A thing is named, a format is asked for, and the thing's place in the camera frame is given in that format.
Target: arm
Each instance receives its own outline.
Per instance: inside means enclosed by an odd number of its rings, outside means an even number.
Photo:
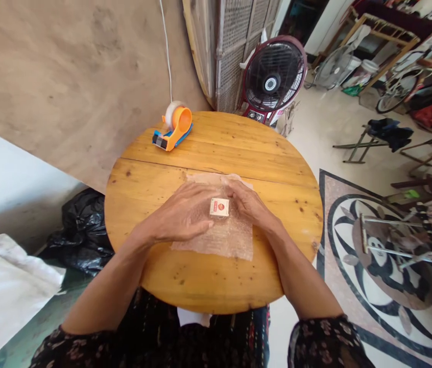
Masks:
[[[213,222],[192,223],[191,209],[217,193],[210,186],[182,185],[166,203],[133,229],[120,250],[73,305],[62,329],[74,335],[115,331],[139,286],[151,246],[158,242],[189,240],[205,233]]]
[[[316,269],[258,194],[236,180],[230,182],[228,194],[235,199],[240,213],[265,232],[276,255],[282,288],[298,317],[310,319],[343,314],[339,302]]]

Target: power cord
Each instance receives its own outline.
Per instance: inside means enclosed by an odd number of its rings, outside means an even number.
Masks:
[[[169,37],[166,34],[165,15],[163,15],[163,5],[160,0],[161,18],[163,20],[163,30],[165,31],[165,46],[166,46],[166,63],[169,67],[169,81],[170,81],[170,102],[173,102],[172,98],[172,71],[170,70],[170,55],[169,55]]]

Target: bubble wrap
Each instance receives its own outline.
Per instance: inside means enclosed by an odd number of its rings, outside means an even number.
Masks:
[[[253,234],[252,223],[241,216],[233,198],[229,198],[225,193],[228,179],[240,180],[243,184],[253,189],[251,184],[245,183],[238,175],[222,174],[197,174],[187,176],[187,181],[210,184],[218,187],[221,192],[217,198],[228,198],[230,200],[229,216],[218,219],[209,215],[211,199],[193,209],[191,214],[192,221],[210,219],[214,221],[214,226],[205,234],[195,237],[186,242],[174,242],[173,250],[192,250],[203,254],[215,254],[223,257],[238,257],[247,261],[253,258]]]

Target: small box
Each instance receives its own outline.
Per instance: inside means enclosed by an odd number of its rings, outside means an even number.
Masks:
[[[212,216],[228,217],[230,214],[230,201],[224,198],[212,198],[209,214]]]

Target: round wooden table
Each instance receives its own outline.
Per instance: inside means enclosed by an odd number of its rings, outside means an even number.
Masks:
[[[323,210],[315,177],[299,152],[271,128],[223,112],[195,112],[194,127],[173,151],[151,143],[147,129],[116,161],[107,184],[105,222],[114,249],[153,213],[187,174],[235,173],[253,184],[311,261],[321,240]],[[212,314],[262,307],[283,295],[277,263],[261,230],[253,228],[253,260],[155,245],[143,288],[169,304]]]

